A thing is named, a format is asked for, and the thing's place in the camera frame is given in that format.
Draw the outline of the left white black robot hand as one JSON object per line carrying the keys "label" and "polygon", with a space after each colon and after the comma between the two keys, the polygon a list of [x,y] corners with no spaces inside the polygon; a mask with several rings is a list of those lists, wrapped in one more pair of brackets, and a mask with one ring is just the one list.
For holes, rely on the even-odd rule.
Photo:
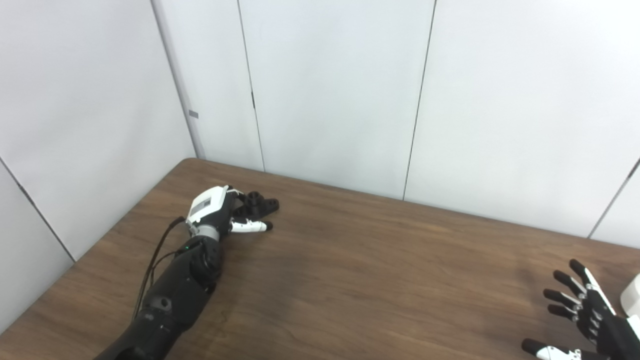
{"label": "left white black robot hand", "polygon": [[281,205],[258,191],[243,193],[232,186],[215,186],[199,194],[186,217],[190,235],[221,240],[230,233],[270,231],[274,225],[264,218]]}

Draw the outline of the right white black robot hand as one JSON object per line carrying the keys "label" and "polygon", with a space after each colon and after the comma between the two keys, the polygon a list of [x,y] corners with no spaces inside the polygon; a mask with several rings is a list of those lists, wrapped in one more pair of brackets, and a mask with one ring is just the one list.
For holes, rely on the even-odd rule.
{"label": "right white black robot hand", "polygon": [[577,278],[560,269],[553,272],[553,278],[565,285],[572,295],[545,289],[544,298],[553,301],[547,310],[574,324],[595,349],[572,349],[531,338],[522,340],[521,349],[537,360],[638,360],[639,317],[620,316],[598,280],[582,262],[570,259],[569,267]]}

